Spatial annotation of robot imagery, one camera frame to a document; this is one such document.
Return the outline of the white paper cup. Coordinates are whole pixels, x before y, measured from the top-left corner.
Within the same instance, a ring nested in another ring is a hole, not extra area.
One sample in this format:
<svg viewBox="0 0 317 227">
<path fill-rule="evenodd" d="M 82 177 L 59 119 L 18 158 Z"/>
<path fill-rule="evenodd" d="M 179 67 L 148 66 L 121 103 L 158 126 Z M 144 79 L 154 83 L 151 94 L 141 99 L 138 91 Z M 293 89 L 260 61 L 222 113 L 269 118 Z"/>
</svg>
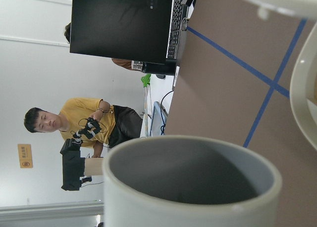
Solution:
<svg viewBox="0 0 317 227">
<path fill-rule="evenodd" d="M 272 227 L 282 177 L 263 156 L 197 136 L 134 139 L 103 164 L 108 227 Z"/>
</svg>

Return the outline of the black computer mouse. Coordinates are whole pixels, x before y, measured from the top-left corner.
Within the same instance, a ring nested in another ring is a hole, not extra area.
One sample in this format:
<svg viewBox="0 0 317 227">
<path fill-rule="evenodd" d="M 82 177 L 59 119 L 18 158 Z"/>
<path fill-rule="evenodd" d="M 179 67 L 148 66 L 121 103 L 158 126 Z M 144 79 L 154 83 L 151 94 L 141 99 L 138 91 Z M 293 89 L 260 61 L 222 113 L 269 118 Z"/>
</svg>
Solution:
<svg viewBox="0 0 317 227">
<path fill-rule="evenodd" d="M 158 74 L 156 74 L 156 77 L 159 78 L 159 79 L 165 79 L 165 75 L 158 75 Z"/>
</svg>

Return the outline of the green-tipped grabber stick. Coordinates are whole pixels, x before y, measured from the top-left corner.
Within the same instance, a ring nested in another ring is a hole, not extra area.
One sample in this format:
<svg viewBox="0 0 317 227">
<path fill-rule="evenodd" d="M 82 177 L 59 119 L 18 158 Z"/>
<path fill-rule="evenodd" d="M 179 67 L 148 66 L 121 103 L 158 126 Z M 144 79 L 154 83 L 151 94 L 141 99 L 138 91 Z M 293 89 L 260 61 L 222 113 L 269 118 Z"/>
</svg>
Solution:
<svg viewBox="0 0 317 227">
<path fill-rule="evenodd" d="M 148 87 L 150 86 L 151 75 L 146 74 L 141 78 L 141 82 L 144 89 L 144 125 L 145 125 L 145 137 L 149 136 L 149 128 L 148 128 Z"/>
</svg>

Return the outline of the black drink bottle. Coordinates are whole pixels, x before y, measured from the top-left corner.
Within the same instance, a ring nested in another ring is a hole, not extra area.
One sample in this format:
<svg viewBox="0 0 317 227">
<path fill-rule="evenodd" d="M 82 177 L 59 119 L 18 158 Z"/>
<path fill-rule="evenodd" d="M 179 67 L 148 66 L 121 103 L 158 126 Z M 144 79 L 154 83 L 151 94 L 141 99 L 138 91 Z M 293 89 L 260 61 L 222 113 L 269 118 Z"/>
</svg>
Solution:
<svg viewBox="0 0 317 227">
<path fill-rule="evenodd" d="M 176 70 L 176 62 L 167 61 L 165 64 L 156 64 L 141 61 L 132 61 L 133 70 L 141 71 L 146 74 L 158 74 L 173 76 Z"/>
</svg>

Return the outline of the person in yellow shirt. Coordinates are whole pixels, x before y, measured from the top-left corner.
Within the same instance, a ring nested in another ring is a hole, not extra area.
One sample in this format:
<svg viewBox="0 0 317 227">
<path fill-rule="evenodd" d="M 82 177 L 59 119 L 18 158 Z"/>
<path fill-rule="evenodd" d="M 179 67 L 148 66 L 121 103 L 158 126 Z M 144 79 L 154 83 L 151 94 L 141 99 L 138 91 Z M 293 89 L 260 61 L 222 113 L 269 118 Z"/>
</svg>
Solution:
<svg viewBox="0 0 317 227">
<path fill-rule="evenodd" d="M 59 131 L 67 140 L 90 121 L 97 121 L 101 131 L 92 138 L 85 136 L 81 146 L 92 148 L 94 158 L 101 157 L 105 144 L 113 148 L 139 138 L 143 123 L 143 119 L 130 107 L 111 105 L 101 98 L 76 97 L 69 99 L 58 114 L 31 108 L 25 114 L 24 126 L 31 133 Z"/>
</svg>

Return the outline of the black monitor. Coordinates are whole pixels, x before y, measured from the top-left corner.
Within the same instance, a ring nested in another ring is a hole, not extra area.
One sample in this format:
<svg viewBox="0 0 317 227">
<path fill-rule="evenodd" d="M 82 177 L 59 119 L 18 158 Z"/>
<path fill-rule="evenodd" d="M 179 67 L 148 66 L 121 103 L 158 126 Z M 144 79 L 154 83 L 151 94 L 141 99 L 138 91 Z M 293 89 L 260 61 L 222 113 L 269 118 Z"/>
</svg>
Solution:
<svg viewBox="0 0 317 227">
<path fill-rule="evenodd" d="M 164 63 L 172 0 L 72 0 L 70 52 Z"/>
</svg>

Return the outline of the black keyboard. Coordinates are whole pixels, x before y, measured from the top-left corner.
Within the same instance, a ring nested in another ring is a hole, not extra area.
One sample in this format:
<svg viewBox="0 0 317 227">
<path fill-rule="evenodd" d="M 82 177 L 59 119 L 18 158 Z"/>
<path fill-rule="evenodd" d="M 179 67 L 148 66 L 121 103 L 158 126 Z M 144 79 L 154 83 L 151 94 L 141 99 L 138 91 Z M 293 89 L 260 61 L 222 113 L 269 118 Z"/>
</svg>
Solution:
<svg viewBox="0 0 317 227">
<path fill-rule="evenodd" d="M 167 47 L 166 57 L 168 59 L 176 59 L 180 38 L 180 24 L 183 19 L 182 0 L 172 1 L 170 34 Z"/>
</svg>

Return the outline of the white swing-lid bin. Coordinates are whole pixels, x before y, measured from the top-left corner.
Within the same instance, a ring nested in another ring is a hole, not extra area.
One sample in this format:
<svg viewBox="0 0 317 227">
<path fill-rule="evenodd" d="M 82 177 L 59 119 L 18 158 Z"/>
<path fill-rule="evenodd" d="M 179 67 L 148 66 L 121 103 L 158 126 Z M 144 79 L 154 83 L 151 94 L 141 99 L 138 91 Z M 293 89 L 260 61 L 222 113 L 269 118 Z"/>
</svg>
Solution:
<svg viewBox="0 0 317 227">
<path fill-rule="evenodd" d="M 317 26 L 312 28 L 295 63 L 290 104 L 295 121 L 309 143 L 317 147 Z"/>
</svg>

